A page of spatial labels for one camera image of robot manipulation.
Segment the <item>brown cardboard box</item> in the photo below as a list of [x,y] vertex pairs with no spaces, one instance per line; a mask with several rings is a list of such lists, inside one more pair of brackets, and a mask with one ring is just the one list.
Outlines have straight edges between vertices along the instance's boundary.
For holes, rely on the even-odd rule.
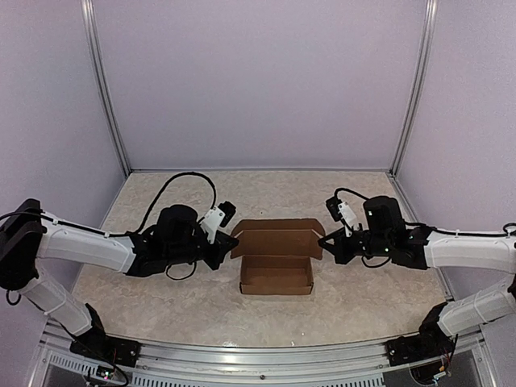
[[239,289],[260,296],[306,296],[314,288],[312,260],[323,258],[318,240],[326,235],[315,218],[245,219],[231,235],[239,241]]

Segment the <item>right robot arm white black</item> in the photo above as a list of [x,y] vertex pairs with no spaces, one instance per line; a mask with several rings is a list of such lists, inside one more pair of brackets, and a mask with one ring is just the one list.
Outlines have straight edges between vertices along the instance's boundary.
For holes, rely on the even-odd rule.
[[387,196],[365,198],[367,224],[362,226],[351,207],[338,196],[327,199],[331,217],[342,228],[322,237],[319,246],[336,264],[384,257],[398,266],[483,268],[506,273],[490,287],[466,298],[432,308],[412,343],[413,352],[428,358],[449,339],[469,327],[491,323],[515,312],[515,225],[498,232],[448,231],[424,223],[409,223],[398,201]]

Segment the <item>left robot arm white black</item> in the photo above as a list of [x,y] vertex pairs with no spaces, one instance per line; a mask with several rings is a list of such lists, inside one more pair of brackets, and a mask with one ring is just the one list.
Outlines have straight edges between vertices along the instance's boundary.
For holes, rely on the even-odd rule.
[[199,261],[217,270],[239,243],[222,231],[235,212],[230,202],[212,207],[203,217],[191,207],[173,205],[164,208],[156,224],[146,230],[116,235],[53,218],[42,211],[39,201],[27,199],[3,217],[1,287],[27,298],[77,337],[92,356],[102,359],[112,352],[113,342],[97,312],[77,302],[36,261],[67,260],[139,278]]

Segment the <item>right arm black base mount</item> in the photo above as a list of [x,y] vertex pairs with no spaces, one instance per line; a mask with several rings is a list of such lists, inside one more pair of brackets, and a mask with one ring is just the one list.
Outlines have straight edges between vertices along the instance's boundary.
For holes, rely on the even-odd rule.
[[385,343],[391,367],[450,354],[454,348],[453,339],[434,333],[400,336]]

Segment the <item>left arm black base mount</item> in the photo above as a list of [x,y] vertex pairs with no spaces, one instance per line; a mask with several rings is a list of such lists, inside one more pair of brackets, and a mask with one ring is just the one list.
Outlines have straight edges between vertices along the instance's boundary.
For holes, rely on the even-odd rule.
[[138,341],[108,335],[104,339],[88,339],[82,343],[74,340],[69,350],[86,358],[134,368],[141,347],[142,343]]

